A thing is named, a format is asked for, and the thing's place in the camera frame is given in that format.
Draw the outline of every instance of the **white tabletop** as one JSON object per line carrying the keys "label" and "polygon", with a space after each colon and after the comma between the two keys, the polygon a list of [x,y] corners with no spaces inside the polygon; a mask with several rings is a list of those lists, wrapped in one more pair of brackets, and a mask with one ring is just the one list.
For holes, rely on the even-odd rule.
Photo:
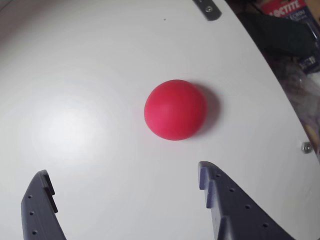
{"label": "white tabletop", "polygon": [[[14,0],[0,14],[0,233],[49,172],[68,240],[212,240],[199,161],[225,171],[297,240],[320,238],[320,166],[277,79],[223,0]],[[214,92],[215,125],[170,141],[144,120],[151,91]]]}

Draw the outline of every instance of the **pink ball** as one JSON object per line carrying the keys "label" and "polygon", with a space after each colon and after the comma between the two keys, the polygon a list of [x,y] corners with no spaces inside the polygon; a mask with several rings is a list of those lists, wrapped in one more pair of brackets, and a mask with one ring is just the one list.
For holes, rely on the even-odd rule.
{"label": "pink ball", "polygon": [[183,140],[194,135],[207,115],[207,102],[196,86],[170,80],[157,86],[144,107],[148,127],[161,138]]}

